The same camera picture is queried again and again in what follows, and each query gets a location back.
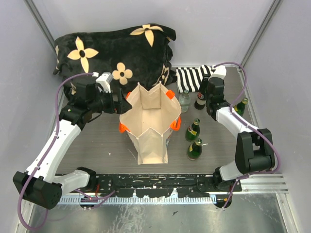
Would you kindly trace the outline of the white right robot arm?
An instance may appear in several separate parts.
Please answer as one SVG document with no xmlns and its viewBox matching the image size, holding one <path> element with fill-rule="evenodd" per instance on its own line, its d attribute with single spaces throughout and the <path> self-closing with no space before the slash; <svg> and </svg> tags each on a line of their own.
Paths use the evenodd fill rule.
<svg viewBox="0 0 311 233">
<path fill-rule="evenodd" d="M 258 129 L 238 115 L 225 100 L 224 89 L 222 78 L 204 77 L 197 97 L 207 114 L 236 138 L 233 162 L 216 168 L 213 173 L 212 184 L 218 191 L 225 191 L 237 178 L 272 171 L 276 164 L 271 132 Z"/>
</svg>

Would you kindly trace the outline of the cola bottle red cap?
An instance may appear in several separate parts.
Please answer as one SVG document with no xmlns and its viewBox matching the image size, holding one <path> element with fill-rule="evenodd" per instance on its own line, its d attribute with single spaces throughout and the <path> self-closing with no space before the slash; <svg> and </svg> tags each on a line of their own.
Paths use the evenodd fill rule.
<svg viewBox="0 0 311 233">
<path fill-rule="evenodd" d="M 207 97 L 206 92 L 198 92 L 194 107 L 198 110 L 204 109 L 206 105 Z"/>
</svg>

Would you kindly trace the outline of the beige canvas bag orange handles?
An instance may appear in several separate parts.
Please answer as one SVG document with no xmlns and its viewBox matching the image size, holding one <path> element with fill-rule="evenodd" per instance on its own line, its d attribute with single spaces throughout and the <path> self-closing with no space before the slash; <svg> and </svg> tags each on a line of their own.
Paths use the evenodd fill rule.
<svg viewBox="0 0 311 233">
<path fill-rule="evenodd" d="M 175 93 L 161 83 L 150 90 L 138 84 L 126 100 L 132 109 L 120 115 L 119 131 L 131 139 L 137 163 L 167 164 L 170 137 L 181 124 L 181 106 Z"/>
</svg>

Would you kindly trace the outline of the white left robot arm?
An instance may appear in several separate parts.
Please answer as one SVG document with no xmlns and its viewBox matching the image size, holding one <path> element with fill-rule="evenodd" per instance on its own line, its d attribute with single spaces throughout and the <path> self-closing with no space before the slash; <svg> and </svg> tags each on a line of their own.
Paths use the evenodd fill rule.
<svg viewBox="0 0 311 233">
<path fill-rule="evenodd" d="M 54 208 L 63 195 L 82 188 L 93 192 L 97 188 L 96 172 L 79 167 L 72 173 L 56 176 L 64 155 L 86 124 L 95 120 L 97 113 L 124 114 L 132 109 L 122 89 L 110 92 L 103 83 L 79 83 L 75 94 L 62 108 L 54 133 L 41 153 L 26 169 L 16 172 L 13 183 L 20 196 L 48 210 Z"/>
</svg>

